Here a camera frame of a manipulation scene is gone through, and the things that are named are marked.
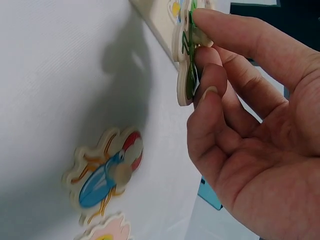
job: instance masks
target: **wooden knob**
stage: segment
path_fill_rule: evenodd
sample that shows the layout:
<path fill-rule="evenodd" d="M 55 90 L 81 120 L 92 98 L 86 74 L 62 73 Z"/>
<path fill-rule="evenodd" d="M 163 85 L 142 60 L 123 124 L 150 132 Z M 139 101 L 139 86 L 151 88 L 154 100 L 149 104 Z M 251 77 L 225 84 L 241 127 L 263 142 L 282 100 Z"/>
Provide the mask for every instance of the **wooden knob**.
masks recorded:
<path fill-rule="evenodd" d="M 113 173 L 113 180 L 119 186 L 125 186 L 131 179 L 132 168 L 127 163 L 118 164 Z"/>

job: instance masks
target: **insect puzzle piece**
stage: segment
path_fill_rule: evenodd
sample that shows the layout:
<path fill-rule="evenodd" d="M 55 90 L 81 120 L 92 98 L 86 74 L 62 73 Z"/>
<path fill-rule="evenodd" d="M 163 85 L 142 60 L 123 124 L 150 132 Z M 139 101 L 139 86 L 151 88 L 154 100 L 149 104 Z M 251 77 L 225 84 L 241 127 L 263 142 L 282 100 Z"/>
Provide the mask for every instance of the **insect puzzle piece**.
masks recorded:
<path fill-rule="evenodd" d="M 172 58 L 179 62 L 177 100 L 180 106 L 193 102 L 199 84 L 195 65 L 198 46 L 211 47 L 213 42 L 195 25 L 192 13 L 196 8 L 214 9 L 213 0 L 184 0 L 179 10 L 172 36 Z"/>
<path fill-rule="evenodd" d="M 79 224 L 103 217 L 113 196 L 120 196 L 141 163 L 143 142 L 140 132 L 130 127 L 106 131 L 96 148 L 78 147 L 74 166 L 62 181 L 70 191 L 71 204 L 81 213 Z"/>
<path fill-rule="evenodd" d="M 130 223 L 125 220 L 125 215 L 120 213 L 88 229 L 74 240 L 133 240 L 130 231 Z"/>

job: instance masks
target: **beetle leg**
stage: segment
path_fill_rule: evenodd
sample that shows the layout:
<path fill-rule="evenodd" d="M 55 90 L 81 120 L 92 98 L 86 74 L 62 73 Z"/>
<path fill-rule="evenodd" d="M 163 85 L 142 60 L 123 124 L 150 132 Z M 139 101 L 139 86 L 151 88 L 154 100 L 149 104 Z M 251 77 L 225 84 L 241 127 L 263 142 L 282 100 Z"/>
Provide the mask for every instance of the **beetle leg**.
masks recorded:
<path fill-rule="evenodd" d="M 98 166 L 88 163 L 87 166 L 85 166 L 85 168 L 83 169 L 79 177 L 75 177 L 71 179 L 71 184 L 78 183 L 86 175 L 87 172 L 94 172 L 95 170 L 97 170 L 97 168 Z"/>
<path fill-rule="evenodd" d="M 116 135 L 117 135 L 117 134 L 113 134 L 113 135 L 110 137 L 109 141 L 107 142 L 107 144 L 106 144 L 106 146 L 105 146 L 105 148 L 104 148 L 103 154 L 104 154 L 104 157 L 105 157 L 105 160 L 106 160 L 106 161 L 108 161 L 108 160 L 110 159 L 110 155 L 109 155 L 109 153 L 108 153 L 108 150 L 109 150 L 109 147 L 110 147 L 110 144 L 111 144 L 112 140 L 115 138 Z"/>
<path fill-rule="evenodd" d="M 101 157 L 91 157 L 91 156 L 84 155 L 83 158 L 88 163 L 99 164 L 99 165 L 105 164 L 105 161 L 101 159 Z"/>
<path fill-rule="evenodd" d="M 99 211 L 97 211 L 96 213 L 94 213 L 88 220 L 88 224 L 90 224 L 90 222 L 92 221 L 92 219 L 98 215 L 101 214 L 101 216 L 105 215 L 105 208 L 107 206 L 107 204 L 109 203 L 110 199 L 111 199 L 111 191 L 109 192 L 108 194 L 108 197 L 107 198 L 104 198 L 102 201 L 101 201 L 101 204 L 100 204 L 100 209 Z"/>

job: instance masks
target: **beetle illustration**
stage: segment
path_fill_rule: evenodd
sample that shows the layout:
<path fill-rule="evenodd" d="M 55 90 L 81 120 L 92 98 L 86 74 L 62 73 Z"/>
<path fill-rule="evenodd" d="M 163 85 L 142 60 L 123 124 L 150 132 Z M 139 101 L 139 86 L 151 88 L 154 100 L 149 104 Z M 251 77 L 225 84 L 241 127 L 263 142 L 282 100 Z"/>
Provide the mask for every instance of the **beetle illustration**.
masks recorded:
<path fill-rule="evenodd" d="M 116 133 L 113 134 L 108 140 L 103 151 L 103 158 L 101 156 L 91 157 L 84 154 L 83 159 L 87 162 L 85 168 L 78 177 L 71 179 L 71 184 L 77 184 L 88 172 L 91 172 L 78 195 L 78 203 L 83 209 L 92 208 L 100 203 L 99 211 L 95 212 L 89 218 L 87 221 L 88 224 L 94 217 L 98 215 L 104 215 L 105 208 L 113 196 L 120 196 L 124 193 L 124 190 L 120 193 L 116 192 L 117 183 L 114 176 L 111 174 L 111 170 L 115 169 L 121 164 L 125 164 L 126 151 L 135 143 L 137 139 L 141 138 L 141 135 L 138 131 L 132 132 L 126 138 L 122 149 L 120 149 L 113 156 L 110 156 L 108 150 L 116 135 Z M 129 179 L 131 177 L 131 173 L 134 172 L 140 165 L 142 155 L 143 153 L 141 151 L 140 156 L 137 157 L 131 165 L 128 165 Z"/>

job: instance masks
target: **fingernail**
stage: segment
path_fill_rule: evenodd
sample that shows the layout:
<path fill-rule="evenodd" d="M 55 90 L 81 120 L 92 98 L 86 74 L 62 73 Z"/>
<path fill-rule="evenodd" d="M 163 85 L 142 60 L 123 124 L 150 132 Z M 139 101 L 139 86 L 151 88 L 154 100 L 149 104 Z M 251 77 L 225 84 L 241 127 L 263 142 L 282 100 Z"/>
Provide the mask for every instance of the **fingernail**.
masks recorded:
<path fill-rule="evenodd" d="M 204 93 L 203 93 L 203 95 L 202 95 L 202 97 L 201 97 L 201 99 L 200 99 L 200 102 L 202 102 L 203 100 L 205 100 L 206 95 L 207 95 L 208 92 L 213 92 L 213 93 L 215 93 L 215 94 L 218 94 L 218 89 L 217 89 L 215 86 L 210 86 L 210 87 L 208 87 L 208 88 L 204 91 Z"/>

